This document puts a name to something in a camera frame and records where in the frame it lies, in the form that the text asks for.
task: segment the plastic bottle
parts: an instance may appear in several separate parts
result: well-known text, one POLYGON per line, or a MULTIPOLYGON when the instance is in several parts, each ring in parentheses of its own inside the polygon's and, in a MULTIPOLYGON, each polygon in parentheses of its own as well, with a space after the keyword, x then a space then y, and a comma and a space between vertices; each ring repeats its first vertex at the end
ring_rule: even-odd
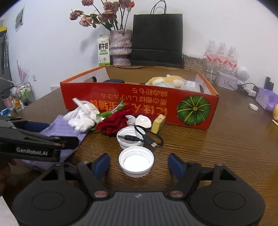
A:
POLYGON ((225 68, 225 65, 228 63, 228 56, 225 43, 220 43, 220 46, 218 47, 218 51, 216 54, 217 59, 215 63, 215 69, 216 71, 223 70, 225 68))
POLYGON ((228 63, 225 67, 225 72, 228 75, 234 76, 235 69, 237 68, 237 53, 235 47, 231 46, 230 50, 228 51, 227 57, 228 63))
POLYGON ((214 69, 214 63, 216 62, 217 55, 216 55, 216 46, 215 41, 210 40, 209 45, 206 49, 206 62, 204 64, 204 75, 210 82, 215 82, 216 78, 216 71, 214 69))

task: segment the wooden table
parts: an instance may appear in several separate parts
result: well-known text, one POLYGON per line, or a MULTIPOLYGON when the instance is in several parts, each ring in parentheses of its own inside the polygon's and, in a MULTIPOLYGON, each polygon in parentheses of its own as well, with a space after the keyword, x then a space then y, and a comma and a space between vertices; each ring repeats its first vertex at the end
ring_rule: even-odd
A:
MULTIPOLYGON (((118 164, 121 148, 116 138, 97 132, 89 132, 69 161, 74 164, 84 160, 94 161, 101 154, 108 153, 111 168, 104 185, 111 191, 168 191, 176 182, 167 167, 170 153, 203 166, 213 167, 215 163, 223 163, 263 196, 266 210, 260 225, 277 225, 278 126, 271 121, 270 112, 260 106, 257 112, 248 107, 249 103, 255 104, 253 99, 224 88, 216 89, 220 99, 208 131, 165 125, 159 133, 164 139, 164 146, 155 149, 155 162, 146 177, 132 179, 126 176, 118 164)), ((61 91, 56 90, 18 116, 51 123, 58 114, 66 112, 61 91)), ((34 178, 28 176, 28 183, 34 178)), ((21 180, 18 190, 22 188, 21 180)), ((4 197, 11 202, 13 195, 9 196, 9 191, 5 191, 4 197)))

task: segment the yellow plush toy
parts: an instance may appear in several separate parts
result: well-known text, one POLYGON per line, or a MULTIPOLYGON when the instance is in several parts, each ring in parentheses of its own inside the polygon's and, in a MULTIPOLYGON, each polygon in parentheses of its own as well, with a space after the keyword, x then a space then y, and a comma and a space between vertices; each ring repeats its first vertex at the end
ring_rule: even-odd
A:
POLYGON ((186 83, 186 80, 179 76, 166 75, 166 77, 153 77, 146 83, 146 85, 156 86, 158 83, 161 82, 172 83, 175 88, 179 89, 180 87, 183 86, 184 83, 186 83))

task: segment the purple vase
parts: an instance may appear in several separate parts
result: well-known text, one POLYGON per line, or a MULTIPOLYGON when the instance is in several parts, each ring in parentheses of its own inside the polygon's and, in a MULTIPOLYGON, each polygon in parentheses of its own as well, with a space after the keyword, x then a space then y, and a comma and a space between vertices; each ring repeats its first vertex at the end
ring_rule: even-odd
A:
POLYGON ((110 32, 110 55, 113 65, 130 66, 132 30, 113 30, 110 32))

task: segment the milk carton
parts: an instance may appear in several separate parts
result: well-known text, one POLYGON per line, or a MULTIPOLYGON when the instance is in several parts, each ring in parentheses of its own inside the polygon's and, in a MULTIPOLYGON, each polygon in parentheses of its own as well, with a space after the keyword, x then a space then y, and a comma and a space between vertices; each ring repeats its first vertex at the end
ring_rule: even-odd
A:
POLYGON ((110 65, 109 35, 100 35, 98 39, 98 65, 110 65))

